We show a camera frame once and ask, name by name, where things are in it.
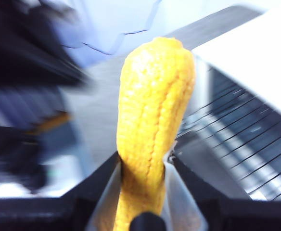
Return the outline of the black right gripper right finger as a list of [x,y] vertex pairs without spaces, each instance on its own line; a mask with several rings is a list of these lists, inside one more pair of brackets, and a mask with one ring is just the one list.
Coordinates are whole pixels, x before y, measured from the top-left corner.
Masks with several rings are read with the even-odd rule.
[[175,155],[166,157],[211,231],[281,231],[281,201],[231,199],[190,170]]

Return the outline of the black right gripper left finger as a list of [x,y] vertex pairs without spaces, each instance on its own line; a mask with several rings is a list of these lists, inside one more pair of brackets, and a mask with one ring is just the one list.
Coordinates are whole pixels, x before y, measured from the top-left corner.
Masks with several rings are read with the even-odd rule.
[[111,231],[120,186],[120,158],[60,197],[0,199],[0,231]]

